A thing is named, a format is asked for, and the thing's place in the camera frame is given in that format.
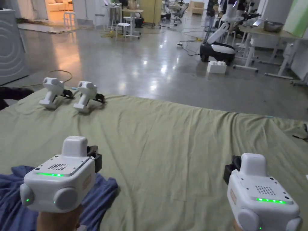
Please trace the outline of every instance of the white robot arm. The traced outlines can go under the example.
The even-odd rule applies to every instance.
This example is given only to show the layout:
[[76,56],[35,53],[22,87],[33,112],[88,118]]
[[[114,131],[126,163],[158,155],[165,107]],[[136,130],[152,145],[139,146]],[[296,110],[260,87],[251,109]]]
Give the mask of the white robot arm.
[[264,156],[234,156],[232,164],[226,165],[224,180],[232,212],[243,231],[300,230],[299,206],[276,179],[267,176]]
[[214,34],[212,34],[208,38],[207,40],[208,44],[213,44],[217,39],[219,39],[230,28],[230,24],[244,20],[244,17],[236,16],[237,1],[236,0],[226,0],[226,1],[228,1],[227,11],[221,18],[221,21],[223,21],[224,23]]

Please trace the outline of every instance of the concrete floor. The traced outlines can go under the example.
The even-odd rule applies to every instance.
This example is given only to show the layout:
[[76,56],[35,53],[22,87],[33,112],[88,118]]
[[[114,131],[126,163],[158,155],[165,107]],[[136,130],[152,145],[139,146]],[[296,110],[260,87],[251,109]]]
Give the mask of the concrete floor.
[[[181,25],[168,25],[176,31],[143,28],[141,39],[132,42],[101,38],[102,30],[93,28],[70,34],[21,30],[32,75],[7,86],[41,83],[50,70],[61,69],[73,75],[66,86],[75,87],[80,80],[92,81],[103,94],[126,94],[307,121],[308,90],[293,87],[288,80],[263,75],[278,72],[278,67],[256,63],[260,68],[258,74],[230,67],[226,75],[207,74],[207,63],[177,47],[180,40],[192,39],[184,32],[200,31],[189,35],[204,36],[201,28],[204,16],[187,13]],[[189,43],[187,48],[198,52],[199,45],[200,42]],[[270,54],[257,51],[260,59],[268,59]],[[234,63],[244,64],[244,61],[236,59]],[[66,73],[52,76],[69,78]]]

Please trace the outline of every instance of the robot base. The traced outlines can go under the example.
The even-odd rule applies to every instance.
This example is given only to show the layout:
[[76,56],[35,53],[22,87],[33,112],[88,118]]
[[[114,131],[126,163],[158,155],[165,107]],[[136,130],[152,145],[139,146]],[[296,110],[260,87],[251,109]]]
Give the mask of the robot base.
[[203,43],[200,46],[200,57],[203,62],[208,62],[209,57],[214,57],[217,61],[230,65],[235,58],[235,49],[223,43]]

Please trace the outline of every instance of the doorway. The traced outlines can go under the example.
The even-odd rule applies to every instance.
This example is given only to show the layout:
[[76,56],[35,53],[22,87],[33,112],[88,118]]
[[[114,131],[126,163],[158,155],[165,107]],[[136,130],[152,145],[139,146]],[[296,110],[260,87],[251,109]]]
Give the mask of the doorway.
[[73,12],[72,0],[45,0],[48,21],[54,26],[64,26],[64,12]]

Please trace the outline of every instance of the desk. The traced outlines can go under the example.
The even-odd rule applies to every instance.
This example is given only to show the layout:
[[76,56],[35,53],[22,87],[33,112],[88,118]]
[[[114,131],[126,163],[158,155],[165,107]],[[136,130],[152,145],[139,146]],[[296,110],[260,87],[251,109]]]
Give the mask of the desk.
[[143,12],[143,10],[140,10],[140,9],[132,10],[132,9],[128,9],[128,8],[123,8],[123,12],[129,12],[130,17],[131,17],[130,35],[126,35],[126,36],[131,37],[131,40],[132,40],[132,37],[136,37],[136,38],[140,39],[141,33],[135,31],[135,13],[141,14]]
[[169,5],[168,7],[170,10],[179,10],[182,8],[180,5]]
[[[107,24],[107,28],[109,28],[109,19],[110,19],[110,10],[113,10],[113,9],[120,9],[120,6],[102,6],[103,8],[107,8],[107,11],[109,13],[109,18],[108,18],[108,24]],[[110,29],[112,30],[113,29],[113,22],[115,21],[116,23],[116,18],[115,18],[115,13],[113,12],[112,14],[112,22],[111,22],[111,27]]]
[[[267,31],[263,30],[263,26],[257,26],[257,27],[252,27],[252,28],[248,27],[248,26],[247,27],[239,26],[239,29],[242,32],[245,32],[245,33],[248,34],[246,42],[245,42],[245,47],[246,48],[245,48],[245,52],[244,52],[243,56],[245,56],[247,54],[248,50],[249,50],[249,53],[248,53],[248,57],[247,57],[245,66],[233,65],[234,69],[236,67],[239,67],[239,68],[244,68],[244,69],[248,69],[248,70],[255,70],[256,72],[258,72],[257,68],[249,67],[252,55],[253,55],[253,53],[255,51],[254,41],[252,41],[252,37],[253,36],[254,37],[257,37],[258,35],[276,36],[276,37],[279,37],[280,39],[282,38],[282,39],[287,39],[287,40],[291,40],[291,41],[305,39],[305,38],[300,38],[300,37],[297,37],[295,35],[292,35],[289,32],[286,32],[284,30],[281,30],[279,33],[267,32]],[[278,46],[275,47],[269,62],[261,61],[261,63],[273,64],[272,61],[273,61],[273,59],[274,59],[274,57],[276,55],[277,49],[278,49]],[[286,68],[286,65],[287,65],[287,62],[289,60],[289,57],[290,57],[290,54],[285,54],[285,55],[286,55],[286,57],[285,57],[283,63],[281,64],[281,67],[280,67],[280,70],[279,70],[278,74],[265,73],[265,75],[279,77],[279,78],[284,78],[284,79],[293,79],[292,77],[283,76],[282,75],[284,69]]]

